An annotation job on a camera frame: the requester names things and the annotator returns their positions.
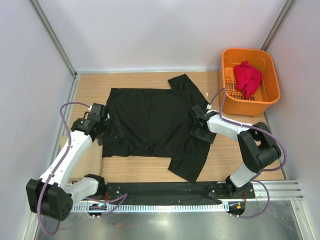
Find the black t shirt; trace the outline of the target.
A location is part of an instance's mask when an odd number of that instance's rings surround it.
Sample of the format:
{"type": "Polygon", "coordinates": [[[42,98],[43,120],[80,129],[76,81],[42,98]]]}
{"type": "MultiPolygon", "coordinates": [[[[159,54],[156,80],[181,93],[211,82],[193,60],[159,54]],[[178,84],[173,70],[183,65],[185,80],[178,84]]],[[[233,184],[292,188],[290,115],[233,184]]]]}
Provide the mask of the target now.
{"type": "Polygon", "coordinates": [[[168,170],[191,184],[197,181],[210,144],[190,135],[192,107],[208,101],[186,75],[168,80],[169,89],[112,88],[106,105],[117,116],[123,137],[105,142],[102,157],[170,158],[168,170]]]}

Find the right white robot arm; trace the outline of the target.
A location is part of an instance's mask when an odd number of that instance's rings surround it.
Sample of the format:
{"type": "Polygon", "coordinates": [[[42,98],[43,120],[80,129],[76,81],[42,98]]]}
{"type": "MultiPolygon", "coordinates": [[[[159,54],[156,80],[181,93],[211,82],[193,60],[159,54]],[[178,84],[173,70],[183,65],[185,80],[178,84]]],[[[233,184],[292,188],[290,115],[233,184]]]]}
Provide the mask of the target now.
{"type": "Polygon", "coordinates": [[[190,135],[212,144],[217,134],[239,145],[242,164],[225,180],[225,192],[237,198],[251,180],[281,156],[281,149],[263,122],[248,124],[223,117],[216,110],[203,110],[199,105],[189,113],[194,125],[190,135]]]}

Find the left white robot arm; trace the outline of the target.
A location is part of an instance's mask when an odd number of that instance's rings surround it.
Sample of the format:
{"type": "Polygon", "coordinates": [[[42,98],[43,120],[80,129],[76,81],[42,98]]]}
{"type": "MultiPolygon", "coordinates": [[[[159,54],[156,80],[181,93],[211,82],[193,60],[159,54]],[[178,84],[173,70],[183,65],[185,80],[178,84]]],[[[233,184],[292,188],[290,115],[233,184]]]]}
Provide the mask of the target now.
{"type": "Polygon", "coordinates": [[[68,139],[50,167],[26,184],[29,208],[32,213],[64,221],[73,205],[93,197],[101,200],[106,194],[105,179],[86,174],[74,184],[68,184],[73,170],[95,140],[111,131],[108,108],[93,103],[86,118],[78,118],[68,132],[68,139]]]}

